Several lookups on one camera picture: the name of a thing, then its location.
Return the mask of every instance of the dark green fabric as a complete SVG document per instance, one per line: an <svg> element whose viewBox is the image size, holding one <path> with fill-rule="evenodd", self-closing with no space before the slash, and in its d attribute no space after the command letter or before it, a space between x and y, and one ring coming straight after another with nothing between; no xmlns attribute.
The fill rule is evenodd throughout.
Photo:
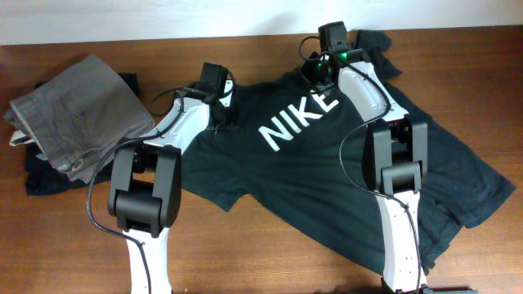
<svg viewBox="0 0 523 294"><path fill-rule="evenodd" d="M383 82L400 74L381 54L390 44L385 34L369 31L360 31L356 41L357 47L369 53ZM428 176L422 183L418 209L422 265L428 273L464 225L479 225L515 187L398 89L386 87L411 114L428 121ZM324 99L325 105L338 102L326 113L309 90L297 70L274 82L238 86L235 103L239 129L216 136L211 132L200 134L184 153L182 186L226 211L243 195L252 194L264 207L317 242L381 273L384 250L376 199L352 187L337 160L340 141L362 123L361 118L340 91L333 90ZM319 119L306 118L308 127L288 107L300 109L302 97L306 99L306 112L322 115ZM299 133L284 120L282 110L301 129ZM259 131L260 127L278 131L273 117L293 136L291 140L272 137L280 148L277 152ZM363 143L361 132L346 143L343 152L347 170L362 185Z"/></svg>

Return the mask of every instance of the wooden table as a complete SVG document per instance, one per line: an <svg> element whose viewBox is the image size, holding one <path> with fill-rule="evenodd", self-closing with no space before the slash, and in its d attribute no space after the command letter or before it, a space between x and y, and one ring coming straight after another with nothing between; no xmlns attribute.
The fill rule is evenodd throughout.
<svg viewBox="0 0 523 294"><path fill-rule="evenodd" d="M393 83L515 185L523 185L523 28L387 32L387 56L404 74ZM0 110L89 53L114 70L138 73L141 99L186 85L204 61L240 84L268 81L302 63L301 35L0 47ZM0 123L0 292L125 293L127 247L87 219L86 190L25 195L25 149L8 145ZM95 189L105 224L109 185ZM251 196L230 212L183 193L169 237L175 292L308 293L378 286L379 275L331 252L272 215ZM433 287L482 293L523 291L523 193L517 190L483 225L464 229L436 261Z"/></svg>

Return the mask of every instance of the black fabric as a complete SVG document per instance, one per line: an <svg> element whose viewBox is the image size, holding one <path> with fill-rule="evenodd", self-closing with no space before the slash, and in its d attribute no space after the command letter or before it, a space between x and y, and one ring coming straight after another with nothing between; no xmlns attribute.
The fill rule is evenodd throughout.
<svg viewBox="0 0 523 294"><path fill-rule="evenodd" d="M118 73L120 78L131 88L132 92L138 97L140 90L136 73ZM42 86L45 82L38 82L35 89ZM71 181L66 174L54 169L48 161L43 161L36 156L42 151L35 143L27 145L25 156L25 170L29 172L25 182L27 195L45 196L64 192L68 189L82 188L88 185L82 180ZM96 183L110 180L113 164L110 163L102 168Z"/></svg>
<svg viewBox="0 0 523 294"><path fill-rule="evenodd" d="M369 53L382 81L400 74L381 54L391 45L385 34L360 31L356 45ZM401 91L388 84L386 88L400 105L428 123L428 176L422 183L418 209L422 265L428 274L458 231L464 225L479 225L515 187ZM183 157L182 186L226 211L243 195L252 194L317 242L381 273L384 249L376 199L352 187L337 160L340 141L362 123L361 118L341 92L333 90L322 106L309 90L298 70L274 82L238 86L235 103L239 129L216 136L205 132L193 140ZM305 118L308 127L289 108L293 105L300 110L302 100L306 112L322 116ZM334 101L338 104L326 112L326 106ZM292 122L285 120L285 114ZM271 136L278 151L260 132L261 127L279 131L275 118L293 137L285 140ZM362 185L363 143L364 131L355 134L343 152L347 170Z"/></svg>

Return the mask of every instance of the folded gray cloth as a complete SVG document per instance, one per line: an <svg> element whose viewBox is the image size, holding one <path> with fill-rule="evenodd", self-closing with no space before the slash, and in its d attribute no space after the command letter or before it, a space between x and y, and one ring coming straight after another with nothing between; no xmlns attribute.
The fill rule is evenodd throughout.
<svg viewBox="0 0 523 294"><path fill-rule="evenodd" d="M86 183L120 139L154 127L132 90L94 55L11 101L11 109L16 119L6 118L35 140L55 169Z"/></svg>

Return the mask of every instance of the white background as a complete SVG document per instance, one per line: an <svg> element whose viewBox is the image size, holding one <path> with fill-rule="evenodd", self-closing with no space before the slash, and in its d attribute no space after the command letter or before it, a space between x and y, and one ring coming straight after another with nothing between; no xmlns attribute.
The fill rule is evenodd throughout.
<svg viewBox="0 0 523 294"><path fill-rule="evenodd" d="M523 24L523 0L0 0L0 44Z"/></svg>

